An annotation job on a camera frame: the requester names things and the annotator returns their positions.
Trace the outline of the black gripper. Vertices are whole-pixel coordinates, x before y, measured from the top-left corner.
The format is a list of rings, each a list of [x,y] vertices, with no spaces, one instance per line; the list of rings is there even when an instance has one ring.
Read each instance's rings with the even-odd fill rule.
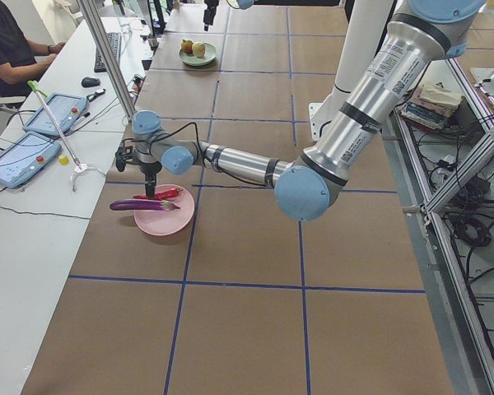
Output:
[[[141,163],[139,169],[145,177],[146,199],[155,199],[156,177],[162,169],[162,164],[160,162]]]
[[[204,0],[203,2],[206,6],[203,12],[203,29],[204,31],[209,31],[210,25],[208,23],[214,22],[217,7],[219,6],[219,0]]]

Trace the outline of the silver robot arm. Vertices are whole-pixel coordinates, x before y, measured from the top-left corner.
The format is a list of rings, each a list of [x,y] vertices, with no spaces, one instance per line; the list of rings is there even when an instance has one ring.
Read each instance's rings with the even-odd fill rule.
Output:
[[[203,1],[206,8],[203,12],[203,29],[205,31],[209,30],[209,27],[213,25],[215,16],[217,14],[217,7],[220,3],[219,0],[204,0]],[[234,8],[245,10],[254,5],[254,0],[236,0],[236,1],[226,1],[226,3]]]
[[[199,140],[179,140],[150,110],[132,119],[137,158],[152,197],[156,174],[195,165],[274,189],[279,208],[312,221],[333,205],[348,171],[390,112],[432,62],[462,55],[479,1],[356,2],[340,60],[350,67],[348,93],[333,88],[313,113],[318,136],[291,163]]]

